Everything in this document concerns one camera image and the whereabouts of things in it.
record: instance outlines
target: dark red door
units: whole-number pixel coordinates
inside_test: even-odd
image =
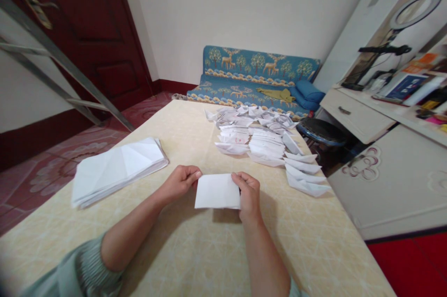
[[[45,28],[25,0],[13,0],[114,104],[123,110],[151,96],[150,76],[125,0],[38,0]],[[94,100],[67,73],[81,98]]]

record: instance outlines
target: blue pillow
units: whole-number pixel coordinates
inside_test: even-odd
[[[325,97],[325,93],[318,90],[309,81],[297,81],[295,87],[307,101],[320,103]]]
[[[314,101],[307,101],[304,96],[301,94],[301,92],[298,91],[296,87],[289,88],[290,94],[296,98],[297,103],[301,105],[302,107],[316,111],[320,107],[320,104]]]

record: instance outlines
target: beige tablecloth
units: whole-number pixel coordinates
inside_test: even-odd
[[[158,137],[166,168],[85,210],[71,208],[69,183],[0,239],[1,267],[17,293],[128,214],[178,164],[204,174],[245,171],[261,182],[262,214],[297,283],[311,296],[395,296],[373,256],[333,194],[312,198],[287,184],[285,169],[218,152],[219,131],[203,109],[219,105],[174,100],[119,145]],[[304,140],[298,140],[306,147]],[[247,296],[244,233],[236,210],[194,209],[191,191],[161,214],[126,271],[121,295]]]

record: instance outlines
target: blue sofa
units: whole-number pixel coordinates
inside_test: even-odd
[[[188,91],[191,101],[238,107],[258,105],[288,114],[292,119],[312,117],[324,93],[312,81],[320,60],[206,46],[203,49],[203,74],[200,84]],[[287,88],[296,101],[270,98],[257,88]]]

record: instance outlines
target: light green sleeve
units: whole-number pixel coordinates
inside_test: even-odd
[[[309,297],[309,295],[306,294],[304,291],[298,289],[298,286],[292,277],[290,277],[289,297]]]
[[[117,296],[122,272],[111,272],[101,259],[101,237],[68,253],[61,263],[27,288],[22,297]]]

